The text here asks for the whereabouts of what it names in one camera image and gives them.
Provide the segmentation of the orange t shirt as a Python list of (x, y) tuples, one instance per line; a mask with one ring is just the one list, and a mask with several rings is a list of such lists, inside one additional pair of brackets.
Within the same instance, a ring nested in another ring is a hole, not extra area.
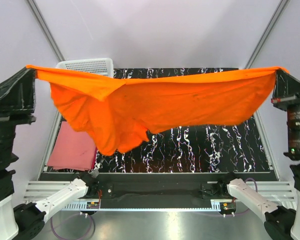
[(36, 66), (54, 105), (74, 131), (110, 156), (178, 126), (239, 125), (273, 91), (278, 66), (161, 78), (116, 79)]

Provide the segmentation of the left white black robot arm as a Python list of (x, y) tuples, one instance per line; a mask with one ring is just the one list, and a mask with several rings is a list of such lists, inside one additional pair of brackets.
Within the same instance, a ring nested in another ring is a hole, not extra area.
[(32, 240), (45, 223), (67, 204), (81, 198), (93, 198), (98, 186), (88, 172), (81, 173), (69, 185), (38, 202), (13, 206), (15, 170), (8, 166), (18, 160), (13, 154), (17, 125), (35, 122), (36, 71), (23, 68), (0, 83), (0, 240)]

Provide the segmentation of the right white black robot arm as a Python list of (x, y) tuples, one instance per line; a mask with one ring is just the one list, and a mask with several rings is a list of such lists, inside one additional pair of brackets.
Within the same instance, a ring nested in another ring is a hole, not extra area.
[(259, 217), (273, 240), (300, 240), (300, 81), (286, 70), (277, 70), (271, 103), (286, 112), (287, 151), (284, 156), (293, 161), (289, 168), (293, 176), (296, 208), (286, 208), (269, 201), (234, 173), (228, 173), (219, 181), (217, 192), (222, 198), (241, 201)]

